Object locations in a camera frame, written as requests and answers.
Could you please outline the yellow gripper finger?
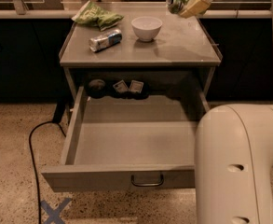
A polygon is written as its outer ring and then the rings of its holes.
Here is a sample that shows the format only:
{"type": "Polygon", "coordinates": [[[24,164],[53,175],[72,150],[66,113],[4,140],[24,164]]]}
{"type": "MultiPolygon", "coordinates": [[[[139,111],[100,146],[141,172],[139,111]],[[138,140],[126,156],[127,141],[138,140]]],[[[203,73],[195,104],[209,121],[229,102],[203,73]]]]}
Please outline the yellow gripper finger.
{"type": "Polygon", "coordinates": [[[211,5],[210,0],[188,0],[178,15],[183,18],[190,18],[204,13],[211,5]]]}

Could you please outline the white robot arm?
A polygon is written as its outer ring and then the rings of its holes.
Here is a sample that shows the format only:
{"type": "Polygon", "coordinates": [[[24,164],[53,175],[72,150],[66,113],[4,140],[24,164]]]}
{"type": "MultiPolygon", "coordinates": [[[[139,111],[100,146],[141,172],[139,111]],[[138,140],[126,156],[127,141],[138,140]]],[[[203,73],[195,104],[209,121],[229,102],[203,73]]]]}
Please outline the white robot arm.
{"type": "Polygon", "coordinates": [[[207,112],[195,140],[197,224],[273,224],[272,168],[273,104],[207,112]]]}

